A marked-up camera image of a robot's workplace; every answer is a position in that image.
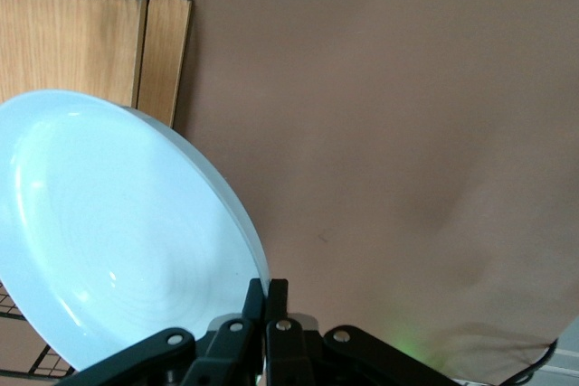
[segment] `wire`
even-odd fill
[[[508,379],[500,383],[499,386],[520,386],[521,384],[529,383],[533,379],[535,372],[551,360],[553,354],[555,354],[557,342],[558,340],[555,339],[555,341],[551,345],[549,345],[549,348],[547,348],[545,354],[543,354],[543,356],[541,356],[541,358],[538,361],[536,361],[530,366],[527,366],[523,371],[518,372],[512,377],[509,377]]]

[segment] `black wire rack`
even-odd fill
[[[6,291],[5,286],[0,282],[0,321],[12,320],[26,321],[26,318]],[[1,377],[28,380],[53,381],[68,377],[73,373],[74,368],[66,363],[48,344],[44,346],[36,360],[32,362],[30,369],[26,372],[0,367]]]

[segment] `light blue plate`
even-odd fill
[[[250,218],[173,130],[63,90],[0,105],[0,279],[74,368],[167,327],[201,338],[251,278],[269,281]]]

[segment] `cable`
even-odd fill
[[[512,377],[509,377],[508,379],[500,383],[499,386],[520,386],[521,384],[529,383],[531,379],[533,379],[535,372],[551,360],[553,354],[555,354],[557,342],[558,340],[555,339],[555,341],[551,345],[549,345],[549,348],[546,350],[545,354],[543,354],[543,356],[541,356],[541,358],[538,361],[536,361],[530,366],[527,366],[523,371],[518,372]]]

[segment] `silver screw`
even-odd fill
[[[347,343],[350,340],[350,334],[345,330],[336,330],[334,332],[334,339],[339,343]]]
[[[169,345],[177,345],[181,341],[183,341],[183,336],[181,334],[172,334],[166,340],[166,343]]]
[[[229,330],[231,330],[232,332],[239,332],[242,329],[243,323],[232,323],[231,325],[229,325]]]
[[[289,322],[288,320],[280,320],[278,321],[278,323],[275,325],[276,329],[278,330],[290,330],[291,328],[291,322]]]

